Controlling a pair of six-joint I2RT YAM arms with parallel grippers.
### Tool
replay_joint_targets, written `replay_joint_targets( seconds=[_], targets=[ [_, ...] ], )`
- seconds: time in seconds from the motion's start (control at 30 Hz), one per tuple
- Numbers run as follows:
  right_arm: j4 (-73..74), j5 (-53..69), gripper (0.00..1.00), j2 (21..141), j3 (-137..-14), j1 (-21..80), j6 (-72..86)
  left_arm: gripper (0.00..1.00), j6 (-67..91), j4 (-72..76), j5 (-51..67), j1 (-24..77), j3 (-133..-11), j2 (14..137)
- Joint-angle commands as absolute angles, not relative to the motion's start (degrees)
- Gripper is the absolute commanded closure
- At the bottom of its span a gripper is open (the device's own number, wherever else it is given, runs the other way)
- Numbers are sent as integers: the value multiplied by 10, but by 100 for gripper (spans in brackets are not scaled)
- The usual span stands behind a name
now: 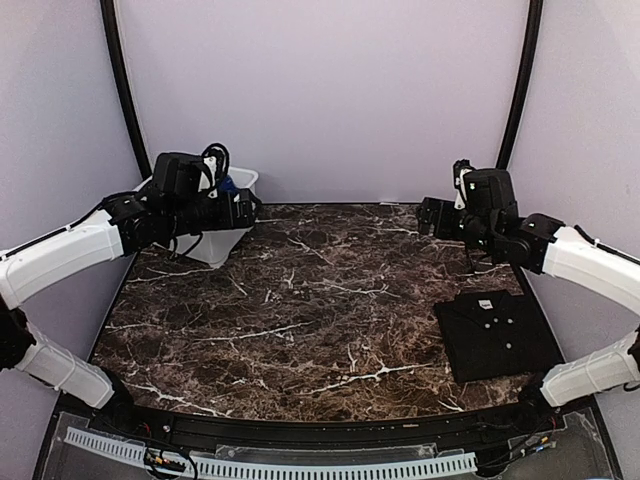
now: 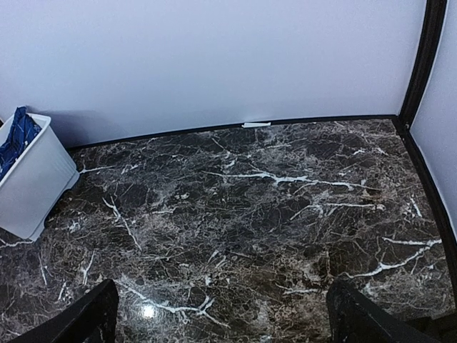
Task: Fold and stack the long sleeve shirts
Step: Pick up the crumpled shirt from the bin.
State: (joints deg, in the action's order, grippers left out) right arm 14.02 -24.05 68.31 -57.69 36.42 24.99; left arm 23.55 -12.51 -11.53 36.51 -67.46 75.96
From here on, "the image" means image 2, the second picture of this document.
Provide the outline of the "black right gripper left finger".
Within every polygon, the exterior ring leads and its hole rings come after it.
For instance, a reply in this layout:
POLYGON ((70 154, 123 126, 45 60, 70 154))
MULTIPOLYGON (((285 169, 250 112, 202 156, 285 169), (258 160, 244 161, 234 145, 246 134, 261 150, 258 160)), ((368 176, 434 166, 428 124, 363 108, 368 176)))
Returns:
POLYGON ((114 342, 119 294, 105 279, 54 318, 12 342, 114 342))

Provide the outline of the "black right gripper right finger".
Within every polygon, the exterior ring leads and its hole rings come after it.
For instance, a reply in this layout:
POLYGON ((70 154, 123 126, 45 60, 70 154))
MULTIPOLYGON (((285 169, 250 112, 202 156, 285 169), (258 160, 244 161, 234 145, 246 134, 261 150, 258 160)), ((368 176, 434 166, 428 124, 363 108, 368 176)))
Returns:
POLYGON ((337 279, 326 295, 333 342, 436 342, 399 321, 348 282, 337 279))

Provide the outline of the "blue plaid long sleeve shirt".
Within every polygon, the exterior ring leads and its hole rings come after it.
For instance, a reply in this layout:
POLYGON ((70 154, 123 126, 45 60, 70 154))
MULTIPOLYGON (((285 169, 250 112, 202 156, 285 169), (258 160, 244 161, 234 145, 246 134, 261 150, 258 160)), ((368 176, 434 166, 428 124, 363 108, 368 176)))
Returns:
POLYGON ((5 142, 1 145, 1 179, 16 160, 40 133, 41 127, 26 113, 26 107, 18 107, 5 142))

